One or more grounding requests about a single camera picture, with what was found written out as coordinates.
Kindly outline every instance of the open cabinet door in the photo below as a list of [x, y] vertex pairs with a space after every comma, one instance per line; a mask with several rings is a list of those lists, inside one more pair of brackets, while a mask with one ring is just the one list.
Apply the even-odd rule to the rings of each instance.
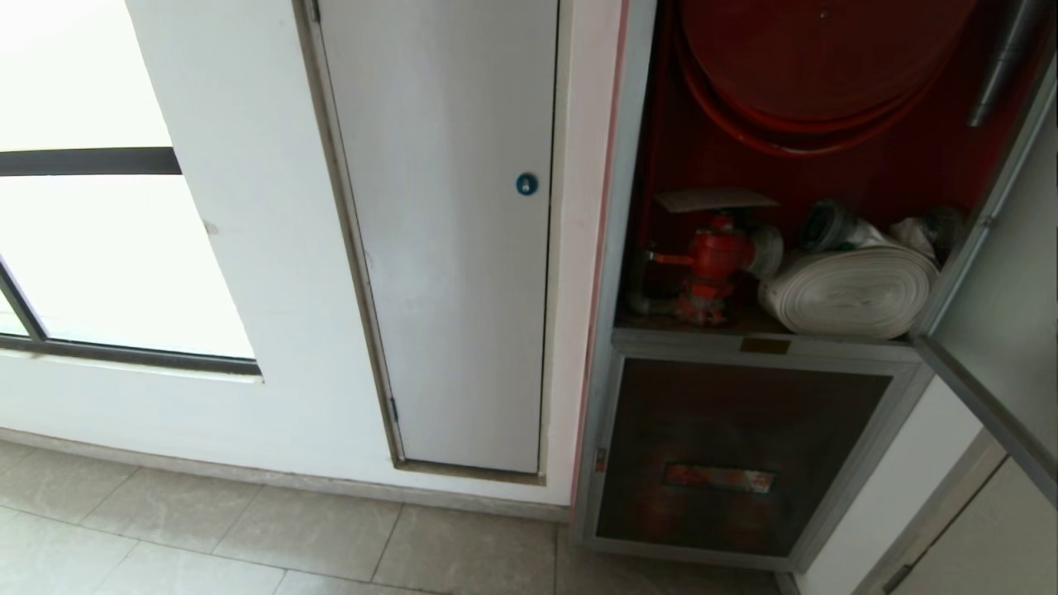
[[936, 304], [923, 358], [1058, 506], [1055, 61]]

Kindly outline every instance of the white cabinet door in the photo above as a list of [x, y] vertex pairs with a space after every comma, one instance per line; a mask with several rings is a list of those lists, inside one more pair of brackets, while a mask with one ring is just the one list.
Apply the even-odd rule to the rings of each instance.
[[534, 472], [557, 0], [320, 4], [404, 455]]
[[1058, 503], [1055, 62], [916, 342], [923, 357]]
[[1058, 516], [1007, 459], [895, 595], [1054, 595]]

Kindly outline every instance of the baseboard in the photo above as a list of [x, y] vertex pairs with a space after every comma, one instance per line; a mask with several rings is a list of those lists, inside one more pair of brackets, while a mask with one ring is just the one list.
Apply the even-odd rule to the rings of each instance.
[[776, 582], [779, 584], [781, 595], [801, 595], [801, 590], [797, 588], [797, 581], [790, 573], [776, 573]]
[[17, 443], [44, 450], [54, 450], [69, 454], [101, 458], [104, 461], [113, 461], [115, 463], [125, 463], [128, 465], [136, 465], [151, 469], [162, 469], [163, 471], [187, 473], [190, 475], [203, 475], [206, 477], [217, 477], [221, 480], [232, 480], [248, 484], [263, 484], [266, 486], [336, 493], [341, 495], [351, 495], [354, 498], [366, 498], [370, 500], [387, 500], [390, 502], [417, 504], [420, 506], [433, 506], [435, 508], [451, 508], [454, 510], [466, 510], [469, 512], [482, 512], [487, 515], [532, 519], [534, 521], [546, 521], [549, 523], [565, 524], [569, 520], [568, 506], [554, 506], [550, 504], [518, 502], [516, 500], [501, 500], [496, 498], [452, 493], [421, 488], [371, 484], [352, 480], [322, 477], [320, 475], [299, 475], [297, 473], [269, 471], [267, 469], [253, 469], [250, 467], [238, 467], [235, 465], [223, 465], [220, 463], [205, 463], [202, 461], [190, 461], [175, 456], [147, 454], [144, 452], [78, 443], [63, 438], [54, 438], [51, 436], [42, 436], [40, 434], [8, 430], [6, 428], [0, 428], [0, 440], [7, 440], [10, 443]]

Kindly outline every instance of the fire hose cabinet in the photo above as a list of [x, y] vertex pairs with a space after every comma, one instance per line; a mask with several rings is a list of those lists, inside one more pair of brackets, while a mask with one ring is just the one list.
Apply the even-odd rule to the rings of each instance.
[[898, 5], [630, 0], [585, 546], [804, 571], [938, 380], [1058, 505], [1053, 7]]

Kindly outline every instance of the glass panel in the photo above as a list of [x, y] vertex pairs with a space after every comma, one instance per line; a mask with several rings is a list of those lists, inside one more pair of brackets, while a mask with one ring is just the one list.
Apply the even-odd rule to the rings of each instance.
[[171, 146], [122, 0], [0, 2], [0, 151]]
[[932, 339], [1058, 461], [1058, 129], [1047, 115]]
[[626, 360], [599, 537], [789, 555], [891, 381]]
[[0, 255], [50, 337], [253, 357], [182, 177], [0, 178]]
[[3, 293], [0, 293], [0, 335], [21, 335], [23, 337], [28, 335]]

